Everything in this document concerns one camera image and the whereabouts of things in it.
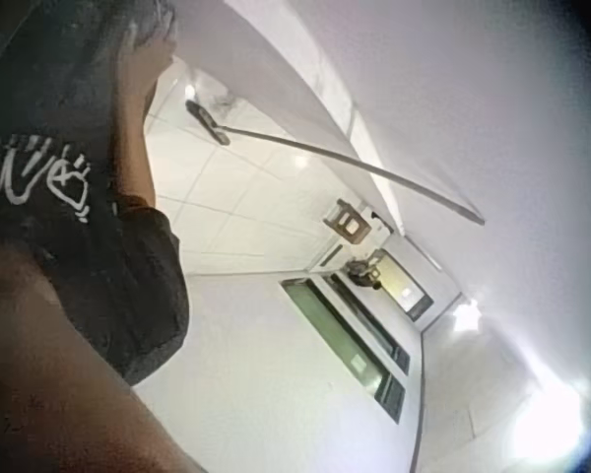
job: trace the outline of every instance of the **metal rod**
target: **metal rod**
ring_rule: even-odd
[[[297,141],[292,141],[292,140],[288,140],[285,138],[279,138],[277,136],[265,135],[263,133],[256,133],[253,131],[240,130],[237,128],[231,128],[229,126],[222,126],[222,125],[217,125],[216,128],[218,130],[227,131],[228,133],[234,133],[237,135],[248,136],[250,138],[256,138],[257,140],[272,141],[274,143],[279,143],[281,145],[290,146],[292,148],[298,148],[300,150],[304,150],[309,153],[315,153],[317,155],[321,155],[326,158],[330,158],[332,160],[336,160],[341,163],[345,163],[347,165],[366,170],[368,172],[371,172],[376,175],[380,175],[381,177],[391,180],[392,182],[396,182],[397,184],[402,185],[405,188],[413,190],[414,192],[417,192],[417,193],[423,195],[424,197],[432,200],[433,202],[436,202],[436,203],[440,204],[441,206],[446,207],[447,209],[455,212],[456,214],[464,217],[467,220],[470,220],[471,222],[473,222],[477,225],[483,226],[486,224],[486,220],[482,216],[473,212],[472,210],[467,209],[466,207],[464,207],[456,202],[453,202],[452,200],[447,199],[446,197],[444,197],[444,196],[442,196],[442,195],[438,194],[437,192],[434,192],[430,189],[427,189],[426,187],[424,187],[420,184],[416,184],[415,182],[410,181],[409,179],[406,179],[405,177],[401,177],[400,175],[395,174],[394,172],[390,172],[389,170],[377,168],[376,166],[369,165],[368,163],[364,163],[363,161],[354,160],[353,158],[349,158],[348,156],[342,155],[340,153],[335,153],[334,151],[325,150],[323,148],[317,148],[316,146],[305,145],[305,144],[299,143]]]

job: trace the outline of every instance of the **person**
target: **person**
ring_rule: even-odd
[[[27,246],[71,322],[134,385],[188,329],[143,131],[173,16],[138,38],[147,28],[114,2],[87,3],[40,5],[0,58],[0,245]]]
[[[188,330],[143,131],[173,14],[86,58],[123,2],[48,3],[0,56],[0,471],[200,472],[129,386]]]

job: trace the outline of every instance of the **black t-shirt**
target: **black t-shirt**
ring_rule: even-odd
[[[148,29],[153,8],[40,2],[0,56],[0,244],[27,247],[131,384],[179,349],[189,315],[166,216],[112,185],[116,51],[128,19]]]

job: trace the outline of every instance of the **hand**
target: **hand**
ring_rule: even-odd
[[[176,43],[173,16],[167,14],[152,36],[136,47],[137,26],[129,26],[118,56],[118,98],[124,106],[144,109],[147,95],[172,63]]]

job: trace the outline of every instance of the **wall-mounted fixture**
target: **wall-mounted fixture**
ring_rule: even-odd
[[[337,205],[339,213],[330,220],[324,219],[324,223],[349,243],[361,243],[372,231],[372,227],[348,202],[339,199]]]

